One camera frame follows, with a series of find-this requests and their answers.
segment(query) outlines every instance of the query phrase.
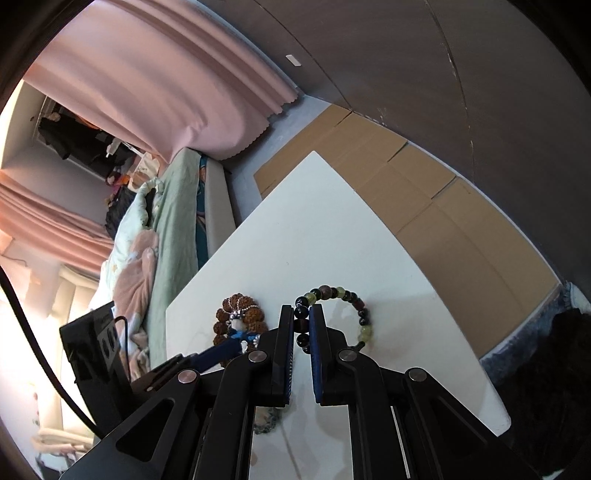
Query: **white table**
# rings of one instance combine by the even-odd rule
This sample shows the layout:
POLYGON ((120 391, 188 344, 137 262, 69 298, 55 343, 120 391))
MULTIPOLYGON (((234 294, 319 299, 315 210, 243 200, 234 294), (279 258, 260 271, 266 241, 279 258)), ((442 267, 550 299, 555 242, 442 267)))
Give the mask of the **white table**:
MULTIPOLYGON (((495 434, 511 421, 456 322, 404 248, 366 203, 316 152, 257 207, 167 310, 167 353, 212 345, 222 300, 260 303, 270 328, 282 304, 322 284, 343 286, 371 311, 381 366, 426 369, 495 434)), ((342 301, 323 302, 327 325, 356 343, 358 317, 342 301)), ((314 402, 310 357, 294 351, 291 404, 279 428, 255 435, 251 478, 352 478, 346 407, 314 402)))

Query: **cardboard box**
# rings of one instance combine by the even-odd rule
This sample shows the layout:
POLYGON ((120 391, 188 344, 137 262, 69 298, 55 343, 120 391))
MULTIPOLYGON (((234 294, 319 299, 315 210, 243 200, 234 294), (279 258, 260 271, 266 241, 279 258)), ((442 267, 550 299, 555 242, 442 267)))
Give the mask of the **cardboard box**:
POLYGON ((316 150, 378 215, 482 356, 558 286, 521 233, 486 198, 401 136, 327 108, 255 174, 265 197, 316 150))

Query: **green blanket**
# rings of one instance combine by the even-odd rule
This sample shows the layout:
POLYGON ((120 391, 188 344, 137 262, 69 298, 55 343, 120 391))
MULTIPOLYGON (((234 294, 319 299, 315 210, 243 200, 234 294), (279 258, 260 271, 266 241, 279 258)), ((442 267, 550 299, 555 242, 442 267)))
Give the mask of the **green blanket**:
POLYGON ((158 265, 144 320, 152 368, 167 359, 166 308, 197 273, 195 234, 200 158, 199 153, 185 148, 162 176, 164 192, 152 221, 152 228, 160 236, 158 265))

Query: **white wall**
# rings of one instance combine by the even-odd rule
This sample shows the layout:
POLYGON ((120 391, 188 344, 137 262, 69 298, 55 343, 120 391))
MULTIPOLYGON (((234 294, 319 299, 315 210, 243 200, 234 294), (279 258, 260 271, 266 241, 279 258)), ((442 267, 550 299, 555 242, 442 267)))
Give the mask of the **white wall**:
POLYGON ((46 96, 24 82, 18 94, 17 102, 8 125, 4 159, 16 155, 33 137, 37 117, 46 96))
POLYGON ((4 161, 2 171, 39 196, 100 225, 105 223, 105 199, 111 188, 51 148, 31 140, 4 161))

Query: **bead bracelet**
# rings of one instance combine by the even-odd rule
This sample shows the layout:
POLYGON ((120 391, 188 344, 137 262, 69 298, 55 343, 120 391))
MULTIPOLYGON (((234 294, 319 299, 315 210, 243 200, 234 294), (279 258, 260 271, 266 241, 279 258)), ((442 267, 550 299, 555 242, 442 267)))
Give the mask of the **bead bracelet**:
POLYGON ((371 340, 373 335, 371 321, 369 319, 369 310, 355 292, 345 290, 343 287, 329 287, 322 285, 318 288, 312 288, 308 293, 295 300, 294 310, 294 331, 299 333, 297 344, 305 353, 310 353, 310 321, 308 320, 309 308, 319 300, 341 299, 353 305, 359 315, 360 331, 357 337, 358 344, 356 350, 361 350, 366 343, 371 340))

